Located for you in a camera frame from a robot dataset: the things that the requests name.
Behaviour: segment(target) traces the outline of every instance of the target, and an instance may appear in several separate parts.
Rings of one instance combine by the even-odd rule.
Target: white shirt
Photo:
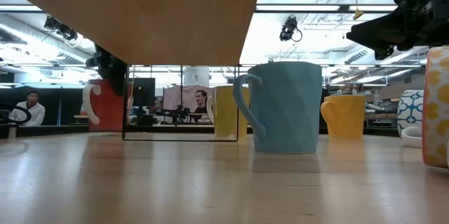
[[[18,107],[23,107],[27,109],[27,101],[17,103]],[[43,118],[45,117],[45,107],[39,103],[36,103],[33,107],[28,109],[31,114],[31,119],[23,124],[24,126],[40,126],[42,124]],[[9,119],[16,121],[23,121],[27,118],[27,115],[17,109],[14,109],[9,115]]]

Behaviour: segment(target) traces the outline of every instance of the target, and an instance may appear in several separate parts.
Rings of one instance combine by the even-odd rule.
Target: computer monitor
[[[133,106],[151,107],[154,106],[154,92],[156,86],[155,78],[136,78],[134,79]]]

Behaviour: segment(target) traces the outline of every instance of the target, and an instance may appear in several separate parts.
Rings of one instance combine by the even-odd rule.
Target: mug handle
[[[332,119],[332,113],[334,113],[335,104],[324,101],[323,104],[321,104],[321,115],[323,115],[324,120],[327,124],[334,124],[334,120]]]
[[[234,96],[241,113],[245,115],[246,119],[253,127],[254,132],[259,135],[261,139],[263,139],[267,135],[267,129],[259,122],[259,120],[257,120],[253,112],[251,112],[249,107],[246,105],[245,98],[243,97],[242,84],[246,80],[250,80],[253,84],[257,84],[259,86],[263,85],[263,80],[260,77],[253,74],[243,74],[240,77],[237,77],[234,82],[234,85],[232,86],[232,95]]]
[[[208,110],[208,117],[210,122],[213,124],[213,113],[212,113],[212,96],[208,97],[208,101],[206,102],[206,109]]]
[[[86,108],[86,113],[92,123],[98,125],[100,123],[100,118],[95,115],[91,105],[91,90],[93,94],[100,95],[101,94],[101,86],[96,84],[88,84],[83,89],[83,102]]]

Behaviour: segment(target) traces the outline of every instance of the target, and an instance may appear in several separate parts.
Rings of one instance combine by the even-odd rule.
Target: white mug with blue pattern
[[[402,93],[398,104],[398,131],[409,126],[422,128],[422,108],[424,104],[424,91],[407,90]]]

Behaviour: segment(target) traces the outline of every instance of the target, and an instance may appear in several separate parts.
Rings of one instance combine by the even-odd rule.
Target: yellow mug
[[[365,97],[332,95],[324,98],[321,114],[331,138],[362,138],[365,120]]]
[[[243,89],[243,97],[248,105],[250,99],[248,88]],[[246,137],[248,121],[237,110],[237,104],[232,95],[232,86],[215,87],[212,96],[208,97],[206,105],[209,119],[214,125],[216,140],[236,140],[237,124],[239,125],[239,139]]]

